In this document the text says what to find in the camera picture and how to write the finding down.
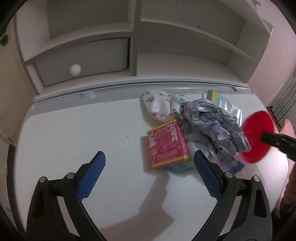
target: blue gripper pad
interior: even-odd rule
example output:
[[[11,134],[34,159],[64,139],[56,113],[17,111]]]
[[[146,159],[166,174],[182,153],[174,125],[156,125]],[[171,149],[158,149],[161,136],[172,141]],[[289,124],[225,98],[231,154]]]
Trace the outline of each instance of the blue gripper pad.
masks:
[[[91,191],[96,184],[99,176],[101,175],[106,164],[106,157],[103,152],[100,152],[98,155],[91,160],[88,170],[85,172],[85,175],[80,179],[78,183],[78,192],[77,197],[79,201],[89,197]]]
[[[211,197],[219,200],[221,198],[220,182],[210,168],[210,161],[196,151],[194,154],[194,165]]]

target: desk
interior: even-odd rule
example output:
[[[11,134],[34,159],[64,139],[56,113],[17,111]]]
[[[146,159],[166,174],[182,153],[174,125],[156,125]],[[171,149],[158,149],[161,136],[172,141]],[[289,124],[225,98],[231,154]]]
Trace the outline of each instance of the desk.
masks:
[[[83,205],[107,240],[192,240],[216,199],[196,170],[176,175],[149,168],[146,131],[158,123],[139,97],[149,89],[206,93],[212,88],[242,109],[243,118],[265,110],[248,88],[192,83],[103,88],[34,104],[23,124],[15,160],[16,199],[24,226],[41,176],[51,180],[76,172],[101,150],[106,166]],[[200,97],[185,96],[187,100]],[[247,164],[236,176],[259,176],[272,210],[287,174],[286,155],[271,148],[262,161]]]

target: red disc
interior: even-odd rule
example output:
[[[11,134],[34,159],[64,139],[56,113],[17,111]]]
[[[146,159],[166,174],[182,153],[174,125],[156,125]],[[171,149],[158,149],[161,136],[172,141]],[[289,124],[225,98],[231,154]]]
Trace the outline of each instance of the red disc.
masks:
[[[265,156],[270,148],[269,145],[260,141],[260,135],[263,132],[273,134],[273,121],[267,112],[258,111],[244,121],[242,130],[252,149],[242,152],[241,156],[247,163],[256,163]]]

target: silver bolt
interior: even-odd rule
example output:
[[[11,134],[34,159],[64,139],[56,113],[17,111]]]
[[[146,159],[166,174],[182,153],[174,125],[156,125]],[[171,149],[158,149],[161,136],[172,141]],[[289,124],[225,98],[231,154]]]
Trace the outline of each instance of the silver bolt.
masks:
[[[254,176],[254,180],[255,180],[256,182],[259,182],[259,181],[260,181],[260,177],[258,177],[258,176]]]
[[[231,172],[225,172],[225,176],[227,176],[228,178],[232,178],[233,174]]]
[[[67,175],[66,175],[66,178],[68,179],[72,179],[74,177],[74,173],[73,172],[69,172]]]
[[[45,180],[46,180],[46,177],[39,178],[39,182],[41,182],[41,183],[45,182]]]

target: drawer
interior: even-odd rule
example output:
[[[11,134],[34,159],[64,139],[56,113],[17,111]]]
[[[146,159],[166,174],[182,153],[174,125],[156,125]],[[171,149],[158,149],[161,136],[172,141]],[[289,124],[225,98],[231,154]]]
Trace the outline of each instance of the drawer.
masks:
[[[76,45],[35,62],[45,86],[91,74],[122,71],[128,65],[128,38]]]

